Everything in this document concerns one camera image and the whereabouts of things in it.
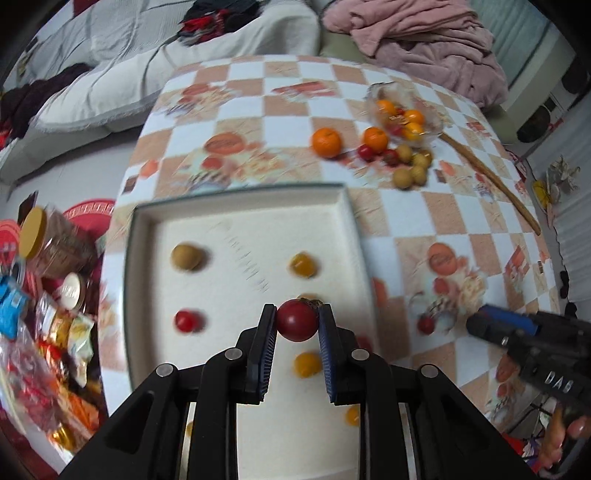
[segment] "yellow cherry tomato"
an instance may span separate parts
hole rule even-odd
[[[359,405],[353,405],[347,409],[347,413],[345,414],[345,420],[352,427],[358,427],[360,414],[361,410],[359,408]]]
[[[402,129],[404,138],[409,141],[417,141],[424,132],[425,130],[423,130],[423,127],[415,122],[407,123]]]
[[[406,110],[404,112],[404,118],[409,122],[419,125],[425,123],[425,116],[418,110]]]
[[[294,372],[300,378],[308,378],[322,372],[322,359],[317,352],[300,353],[294,360]]]
[[[396,116],[398,109],[390,100],[378,100],[375,102],[376,106],[381,112],[385,112],[388,116]]]

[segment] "checkered tablecloth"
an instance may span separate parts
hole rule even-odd
[[[108,233],[99,341],[109,411],[131,391],[122,278],[135,205],[212,189],[301,181],[349,187],[387,360],[409,367],[438,365],[500,427],[520,401],[528,400],[530,392],[511,366],[504,360],[498,366],[502,351],[467,335],[465,317],[482,303],[557,312],[544,240],[494,185],[440,140],[431,146],[435,160],[427,185],[408,192],[392,188],[391,167],[357,158],[354,149],[370,126],[367,88],[390,81],[431,105],[445,132],[468,145],[535,216],[509,155],[480,110],[440,86],[318,57],[241,57],[184,67],[165,85],[144,125]],[[332,161],[318,158],[309,142],[320,127],[338,130],[351,152]],[[515,268],[506,270],[512,257]],[[432,335],[417,329],[425,311],[444,313]]]

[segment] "pink towel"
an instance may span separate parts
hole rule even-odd
[[[375,63],[442,85],[481,108],[508,96],[493,36],[465,0],[339,0],[323,23],[350,34]]]

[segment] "blue snack package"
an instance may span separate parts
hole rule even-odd
[[[6,291],[0,303],[0,333],[9,340],[14,340],[17,337],[18,321],[27,313],[29,298],[14,281],[3,278],[0,283],[0,295],[4,288]]]

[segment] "snack package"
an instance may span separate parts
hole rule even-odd
[[[61,425],[53,394],[55,380],[23,322],[18,322],[15,341],[0,336],[0,368],[21,414],[26,414],[43,432],[55,432]]]
[[[82,388],[86,386],[86,370],[94,354],[90,341],[90,332],[94,325],[95,321],[92,318],[78,314],[72,321],[68,336],[68,353],[74,366],[73,377]]]
[[[72,325],[72,316],[59,307],[51,296],[44,292],[37,302],[36,328],[37,339],[44,340],[62,351],[68,348],[68,336]]]
[[[99,429],[99,410],[63,385],[57,390],[57,401],[72,431],[86,443]]]
[[[0,279],[0,333],[9,340],[17,337],[18,321],[27,314],[29,297],[14,279]]]
[[[51,373],[56,376],[58,382],[67,384],[70,378],[70,371],[68,370],[61,350],[44,340],[38,340],[37,345]]]

